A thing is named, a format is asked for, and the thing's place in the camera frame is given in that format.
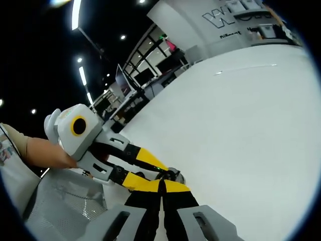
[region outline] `human arm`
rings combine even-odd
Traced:
[[[38,167],[76,168],[77,163],[59,145],[48,140],[27,137],[9,125],[3,124],[27,164]]]

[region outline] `forearm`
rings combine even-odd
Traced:
[[[45,139],[28,138],[25,160],[28,164],[38,167],[76,168],[73,160],[59,146]]]

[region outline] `yellow stripe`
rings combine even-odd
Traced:
[[[182,183],[165,180],[166,192],[190,192],[190,189]]]
[[[158,192],[159,180],[149,181],[146,184],[143,184],[139,187],[136,187],[134,191],[141,192]]]
[[[144,185],[148,182],[148,180],[129,172],[122,185],[129,190],[134,190],[136,187]]]
[[[75,133],[75,131],[74,131],[74,123],[75,123],[76,120],[78,120],[78,119],[83,119],[83,120],[85,121],[85,123],[86,123],[85,131],[86,131],[86,128],[87,128],[87,121],[86,121],[86,119],[85,119],[83,116],[78,115],[78,116],[74,117],[74,118],[72,119],[71,123],[70,123],[70,131],[71,131],[71,133],[72,133],[74,136],[76,136],[76,137],[79,137],[79,136],[81,136],[82,134],[85,133],[85,131],[84,131],[83,133],[81,133],[81,134]]]
[[[160,162],[156,157],[153,156],[152,153],[150,153],[145,148],[141,148],[138,152],[138,155],[136,157],[137,160],[141,162],[149,163],[153,166],[156,166],[158,168],[161,168],[165,171],[168,171],[168,167],[166,167],[162,162]]]

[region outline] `desk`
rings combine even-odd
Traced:
[[[128,107],[133,101],[135,101],[137,96],[137,91],[133,91],[129,94],[128,97],[125,98],[123,103],[115,110],[115,112],[110,116],[109,119],[114,119],[114,117],[120,112],[122,109]]]
[[[234,223],[245,241],[284,241],[304,221],[318,189],[320,110],[307,54],[287,45],[256,46],[192,66],[121,134],[181,170],[198,203]],[[104,188],[107,205],[129,195]],[[160,221],[155,240],[164,237]]]
[[[148,85],[146,85],[143,89],[147,89],[149,87],[152,87],[153,84],[156,83],[163,83],[163,82],[167,82],[170,81],[173,76],[175,75],[175,71],[179,69],[179,67],[169,71],[168,73],[165,73],[163,75],[161,75],[159,78],[155,79],[154,81],[152,81],[151,83],[149,83]],[[110,116],[109,119],[114,119],[114,117],[123,109],[127,108],[131,103],[133,103],[138,97],[137,91],[135,90],[132,94],[131,97],[127,97],[125,98],[125,100],[123,101],[123,103],[117,108],[117,110],[115,110],[115,112]]]

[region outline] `t-shirt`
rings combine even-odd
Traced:
[[[40,182],[40,178],[20,158],[26,156],[27,144],[28,137],[0,124],[0,171],[9,197],[20,215]]]

